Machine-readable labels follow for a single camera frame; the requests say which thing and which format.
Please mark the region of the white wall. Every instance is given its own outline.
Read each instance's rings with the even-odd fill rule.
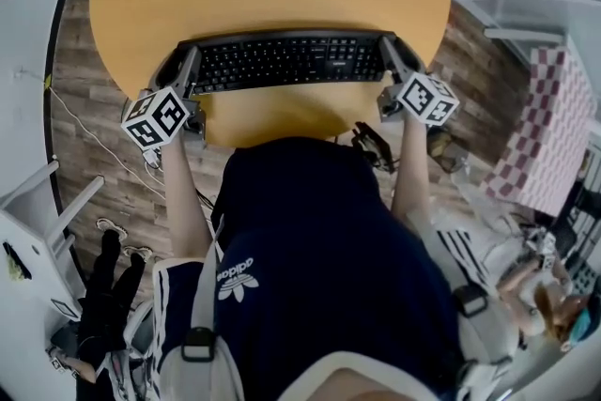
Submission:
[[[46,163],[42,82],[15,79],[14,72],[24,68],[43,78],[56,2],[0,0],[0,195]],[[56,219],[50,182],[20,200],[17,210],[40,227]],[[65,318],[30,289],[27,282],[11,282],[0,260],[0,385],[15,401],[74,399],[73,378],[55,372],[44,353]]]
[[[599,383],[601,330],[566,354],[543,376],[511,397],[512,401],[570,401],[589,394]]]

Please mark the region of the black keyboard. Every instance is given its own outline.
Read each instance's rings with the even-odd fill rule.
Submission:
[[[378,82],[384,65],[377,30],[257,31],[180,42],[175,57],[192,45],[202,54],[186,96],[273,85]]]

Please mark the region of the pink checkered box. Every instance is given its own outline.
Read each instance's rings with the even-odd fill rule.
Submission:
[[[530,93],[520,122],[481,189],[557,216],[584,157],[595,109],[591,86],[567,48],[532,50]]]

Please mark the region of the wooden floor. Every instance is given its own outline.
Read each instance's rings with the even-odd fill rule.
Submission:
[[[529,73],[499,43],[482,35],[482,26],[466,11],[453,5],[449,22],[431,69],[451,83],[461,99],[461,108],[448,127],[477,157],[494,164],[516,124],[528,88]],[[84,125],[146,183],[162,192],[145,172],[139,149],[119,127],[125,96],[108,74],[94,44],[88,0],[67,0],[63,10],[54,57],[54,90]],[[54,153],[60,160],[58,184],[66,205],[96,175],[105,186],[69,226],[77,240],[75,249],[86,272],[100,253],[100,233],[95,221],[107,217],[130,233],[128,242],[151,247],[158,257],[169,255],[164,201],[88,136],[52,98]],[[398,127],[378,131],[395,151],[400,146]],[[349,142],[350,135],[340,141]],[[188,148],[196,186],[214,199],[222,182],[222,171],[231,149]],[[441,202],[469,212],[442,170],[430,163],[432,194]],[[378,173],[382,197],[390,202],[393,178]],[[128,265],[121,258],[117,275]],[[146,268],[138,300],[151,293],[151,266]]]

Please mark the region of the black clip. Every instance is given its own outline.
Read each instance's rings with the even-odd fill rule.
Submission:
[[[488,307],[488,294],[477,284],[468,284],[458,287],[453,291],[453,297],[457,304],[457,309],[464,317],[478,316]],[[482,305],[471,308],[469,305],[475,301],[482,301]]]
[[[181,357],[187,362],[211,362],[215,358],[215,333],[208,328],[192,328],[181,345]]]

